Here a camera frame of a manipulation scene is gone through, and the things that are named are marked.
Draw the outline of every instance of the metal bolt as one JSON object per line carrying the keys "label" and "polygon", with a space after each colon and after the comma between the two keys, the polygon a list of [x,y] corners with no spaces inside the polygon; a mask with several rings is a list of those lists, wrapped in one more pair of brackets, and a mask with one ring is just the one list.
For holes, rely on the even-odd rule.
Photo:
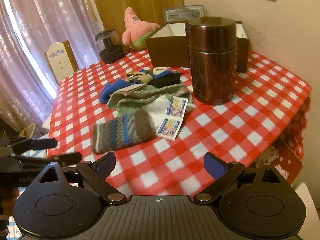
{"label": "metal bolt", "polygon": [[113,193],[111,195],[108,196],[108,198],[111,200],[111,201],[120,201],[120,200],[123,200],[124,196],[122,194],[119,194],[119,193]]}
{"label": "metal bolt", "polygon": [[199,201],[209,201],[212,197],[207,193],[201,193],[196,195],[196,199]]}

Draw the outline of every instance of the black clamp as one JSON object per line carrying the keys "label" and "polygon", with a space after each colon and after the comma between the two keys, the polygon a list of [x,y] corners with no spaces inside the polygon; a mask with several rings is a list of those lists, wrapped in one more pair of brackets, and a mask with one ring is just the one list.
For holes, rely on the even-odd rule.
{"label": "black clamp", "polygon": [[213,239],[217,230],[226,239],[283,239],[296,234],[305,219],[303,202],[271,165],[246,169],[241,163],[226,163],[207,153],[204,168],[215,181],[193,201],[186,195],[133,195],[127,200],[105,181],[115,166],[112,152],[94,163],[85,161],[72,168],[49,163],[13,209],[25,239],[94,235],[97,239],[122,239],[134,236],[132,232],[137,233],[133,239],[141,239],[142,234],[153,239],[147,232],[154,230],[155,223],[166,228],[168,235],[173,235],[174,228],[185,236],[194,234],[192,239]]}
{"label": "black clamp", "polygon": [[21,156],[28,150],[55,148],[55,138],[31,139],[26,137],[9,137],[0,139],[0,187],[25,187],[51,163],[57,162],[65,167],[79,163],[82,156],[79,152],[53,156],[49,159]]}

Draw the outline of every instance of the round pad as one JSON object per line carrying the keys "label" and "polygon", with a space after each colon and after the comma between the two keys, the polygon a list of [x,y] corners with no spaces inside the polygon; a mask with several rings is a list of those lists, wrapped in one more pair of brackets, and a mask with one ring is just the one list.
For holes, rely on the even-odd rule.
{"label": "round pad", "polygon": [[14,219],[25,234],[33,237],[74,236],[92,225],[100,214],[99,199],[80,187],[43,187],[42,191],[25,193],[14,206]]}
{"label": "round pad", "polygon": [[273,196],[258,195],[247,200],[247,208],[256,215],[270,217],[283,210],[283,203]]}
{"label": "round pad", "polygon": [[61,194],[54,194],[40,198],[36,209],[43,215],[58,216],[68,212],[73,206],[71,198]]}
{"label": "round pad", "polygon": [[275,183],[228,192],[220,200],[219,212],[234,231],[258,238],[289,236],[301,227],[306,214],[303,202],[289,191],[289,185],[287,189]]}

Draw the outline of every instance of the pile of clothes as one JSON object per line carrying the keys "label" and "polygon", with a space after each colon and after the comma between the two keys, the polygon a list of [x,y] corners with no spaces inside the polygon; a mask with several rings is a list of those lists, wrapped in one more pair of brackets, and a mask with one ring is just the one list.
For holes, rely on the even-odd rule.
{"label": "pile of clothes", "polygon": [[117,110],[118,116],[93,127],[93,152],[105,153],[152,139],[174,96],[192,102],[190,92],[180,83],[180,75],[157,67],[127,73],[124,80],[107,83],[99,101]]}

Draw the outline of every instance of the white cloth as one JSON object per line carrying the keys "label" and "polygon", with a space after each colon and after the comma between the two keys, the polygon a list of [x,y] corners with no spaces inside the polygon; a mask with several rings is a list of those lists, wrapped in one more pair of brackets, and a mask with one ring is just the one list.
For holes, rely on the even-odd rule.
{"label": "white cloth", "polygon": [[165,116],[165,110],[170,100],[166,96],[160,96],[155,101],[142,107],[149,114],[149,121],[154,131],[158,129]]}

